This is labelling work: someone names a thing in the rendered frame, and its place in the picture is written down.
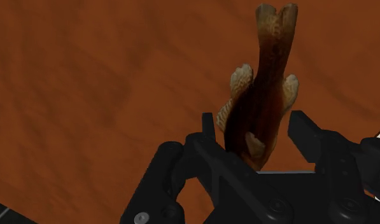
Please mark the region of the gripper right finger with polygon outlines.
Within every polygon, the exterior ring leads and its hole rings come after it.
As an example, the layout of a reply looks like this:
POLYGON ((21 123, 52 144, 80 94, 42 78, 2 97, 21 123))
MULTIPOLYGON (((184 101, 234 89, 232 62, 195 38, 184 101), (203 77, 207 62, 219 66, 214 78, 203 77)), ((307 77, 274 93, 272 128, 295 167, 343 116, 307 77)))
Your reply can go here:
POLYGON ((380 138, 354 143, 301 110, 290 113, 288 137, 326 179, 334 224, 380 224, 380 138))

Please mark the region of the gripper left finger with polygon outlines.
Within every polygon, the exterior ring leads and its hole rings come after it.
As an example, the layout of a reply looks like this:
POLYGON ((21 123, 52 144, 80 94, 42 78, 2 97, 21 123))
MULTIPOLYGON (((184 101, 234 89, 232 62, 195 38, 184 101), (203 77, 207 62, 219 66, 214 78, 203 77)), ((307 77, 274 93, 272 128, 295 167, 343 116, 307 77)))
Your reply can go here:
POLYGON ((215 140, 211 113, 202 114, 202 132, 185 143, 162 143, 130 199, 120 224, 185 224, 177 198, 197 178, 214 209, 203 224, 293 224, 290 203, 238 156, 215 140))

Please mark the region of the brown fish figure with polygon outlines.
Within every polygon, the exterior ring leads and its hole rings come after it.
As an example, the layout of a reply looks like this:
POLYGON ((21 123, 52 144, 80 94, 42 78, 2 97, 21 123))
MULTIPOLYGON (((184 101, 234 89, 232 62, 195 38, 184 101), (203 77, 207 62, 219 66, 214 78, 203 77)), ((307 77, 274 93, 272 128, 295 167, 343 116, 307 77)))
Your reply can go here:
POLYGON ((225 149, 234 152, 259 171, 275 148, 285 113, 299 91, 294 74, 284 75, 292 48, 298 6, 280 10, 262 3, 255 10, 259 44, 258 68, 249 64, 236 68, 230 77, 230 97, 216 116, 225 149))

